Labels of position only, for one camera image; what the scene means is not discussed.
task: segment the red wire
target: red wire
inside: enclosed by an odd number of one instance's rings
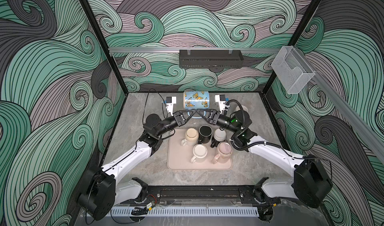
[[[152,196],[155,199],[155,204],[156,204],[157,203],[157,199],[155,198],[155,196],[153,196],[153,195],[150,195],[150,196]]]

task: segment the marble surface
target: marble surface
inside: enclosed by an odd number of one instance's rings
[[[217,93],[209,94],[211,99],[210,108],[218,110],[218,106],[214,104],[215,94]],[[176,96],[179,103],[174,105],[174,111],[184,109],[182,93],[161,93],[161,95],[164,99],[166,96]],[[142,114],[146,96],[146,93],[130,93],[128,95],[104,163],[108,163],[126,152],[140,137],[143,132]],[[280,144],[258,93],[225,93],[225,96],[229,99],[238,100],[248,108],[253,122],[250,126],[252,131],[258,133],[267,141]],[[157,93],[149,94],[144,119],[152,113],[156,113],[160,118],[163,118],[161,101]],[[235,103],[231,103],[228,115],[235,110],[236,106]],[[197,128],[205,124],[207,123],[203,119],[192,118],[182,128]],[[254,185],[262,177],[288,176],[281,168],[258,155],[236,150],[232,155],[233,167],[230,170],[170,170],[167,167],[168,146],[169,139],[166,139],[156,153],[139,163],[120,183],[127,182],[132,177],[138,177],[148,185]]]

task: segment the robotic arm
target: robotic arm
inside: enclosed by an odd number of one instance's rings
[[[228,117],[226,112],[231,102],[236,102],[240,110]],[[191,111],[190,116],[186,118],[184,113]],[[204,111],[209,112],[208,117],[204,116]],[[113,205],[129,199],[143,201],[146,196],[143,192],[146,192],[147,187],[144,182],[137,178],[122,184],[118,184],[119,181],[132,168],[160,148],[163,139],[166,139],[162,138],[164,133],[186,124],[195,113],[198,113],[207,123],[233,132],[230,142],[235,149],[262,156],[290,175],[286,179],[279,180],[263,178],[259,182],[259,189],[255,191],[255,198],[259,202],[274,197],[296,198],[310,207],[317,208],[331,190],[332,182],[319,160],[316,160],[313,155],[305,157],[265,141],[257,133],[248,129],[252,121],[249,114],[242,110],[241,104],[236,100],[230,100],[220,106],[220,111],[214,109],[176,111],[164,120],[161,120],[157,114],[149,115],[143,126],[144,131],[141,137],[130,150],[101,168],[95,166],[84,172],[80,181],[83,189],[78,199],[80,206],[95,220],[99,220]]]

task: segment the wall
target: wall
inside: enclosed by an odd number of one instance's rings
[[[383,16],[384,0],[322,0],[297,44],[382,140]],[[267,97],[291,149],[332,162],[335,225],[383,225],[384,166],[315,81],[288,95],[276,79]]]
[[[311,0],[89,0],[110,47],[281,47]],[[178,54],[114,55],[130,91],[261,91],[274,55],[241,69],[180,69]]]
[[[124,94],[78,0],[0,0],[1,225],[65,225]]]

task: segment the drying mat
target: drying mat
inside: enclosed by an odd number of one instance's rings
[[[232,168],[232,158],[226,163],[212,163],[212,159],[216,155],[217,147],[211,148],[211,142],[203,144],[208,152],[204,162],[191,163],[190,160],[193,157],[194,146],[181,146],[180,142],[185,137],[185,129],[175,129],[175,135],[169,138],[168,148],[168,168],[171,170],[228,170]]]

